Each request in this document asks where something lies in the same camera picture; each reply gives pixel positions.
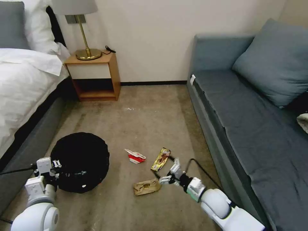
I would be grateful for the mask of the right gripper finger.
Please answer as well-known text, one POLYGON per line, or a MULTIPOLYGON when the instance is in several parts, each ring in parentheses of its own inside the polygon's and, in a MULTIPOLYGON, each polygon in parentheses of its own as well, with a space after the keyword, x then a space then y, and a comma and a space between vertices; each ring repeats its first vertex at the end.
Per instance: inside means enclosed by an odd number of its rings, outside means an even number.
POLYGON ((179 158, 175 158, 173 156, 169 156, 169 159, 173 161, 173 166, 170 168, 169 173, 172 175, 182 175, 181 165, 179 158))
POLYGON ((160 184, 174 184, 174 175, 170 172, 167 176, 160 176, 156 171, 152 171, 160 184))

